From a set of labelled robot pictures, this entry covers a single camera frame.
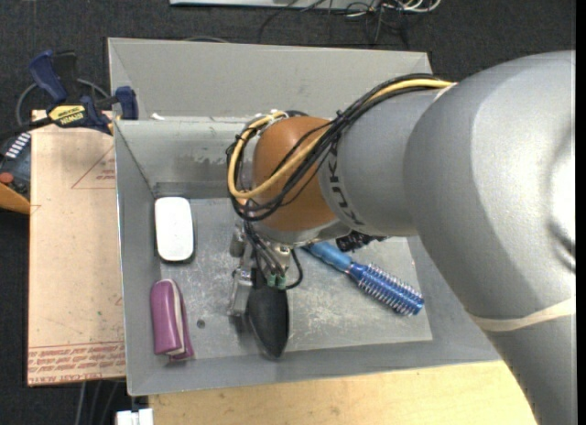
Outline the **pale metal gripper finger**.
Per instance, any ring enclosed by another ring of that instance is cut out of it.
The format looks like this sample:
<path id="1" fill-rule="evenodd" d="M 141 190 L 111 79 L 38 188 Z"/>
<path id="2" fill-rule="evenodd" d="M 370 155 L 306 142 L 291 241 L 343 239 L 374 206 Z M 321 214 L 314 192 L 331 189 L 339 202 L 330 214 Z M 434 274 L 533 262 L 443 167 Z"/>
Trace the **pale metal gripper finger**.
<path id="1" fill-rule="evenodd" d="M 238 268 L 233 273 L 232 291 L 227 314 L 241 317 L 246 314 L 248 299 L 253 288 L 253 276 L 249 269 Z"/>

